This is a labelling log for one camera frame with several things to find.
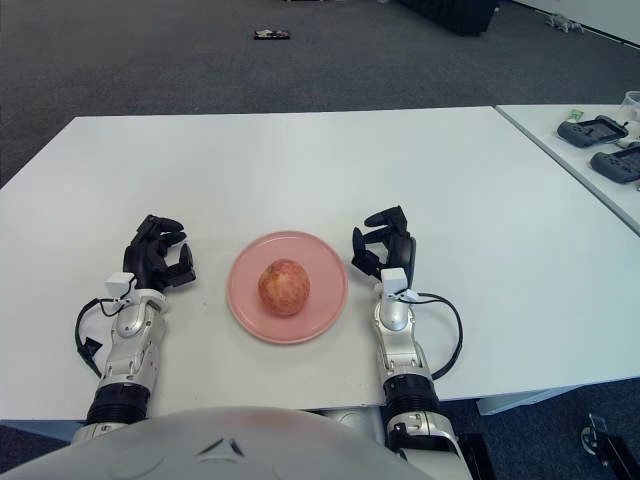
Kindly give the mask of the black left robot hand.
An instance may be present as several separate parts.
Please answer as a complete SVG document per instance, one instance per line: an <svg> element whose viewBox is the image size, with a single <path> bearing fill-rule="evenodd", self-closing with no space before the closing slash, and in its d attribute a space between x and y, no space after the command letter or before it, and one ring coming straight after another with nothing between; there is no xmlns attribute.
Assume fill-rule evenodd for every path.
<svg viewBox="0 0 640 480"><path fill-rule="evenodd" d="M193 256L185 243L186 237L180 222L147 215L125 249L123 271L134 275L137 289L160 293L195 281ZM178 262L168 265L168 251L178 244L181 245Z"/></svg>

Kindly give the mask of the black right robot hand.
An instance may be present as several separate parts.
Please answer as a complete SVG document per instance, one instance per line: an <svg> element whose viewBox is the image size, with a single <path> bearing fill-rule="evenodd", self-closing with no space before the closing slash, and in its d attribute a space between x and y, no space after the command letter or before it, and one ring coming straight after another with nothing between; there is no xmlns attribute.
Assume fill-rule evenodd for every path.
<svg viewBox="0 0 640 480"><path fill-rule="evenodd" d="M377 212L364 220L372 228L365 234L355 227L352 232L353 258L351 263L367 276L381 279L384 269L402 268L408 286L414 278L416 240L407 229L407 219L400 206ZM387 251L385 261L367 249L368 245L382 244Z"/></svg>

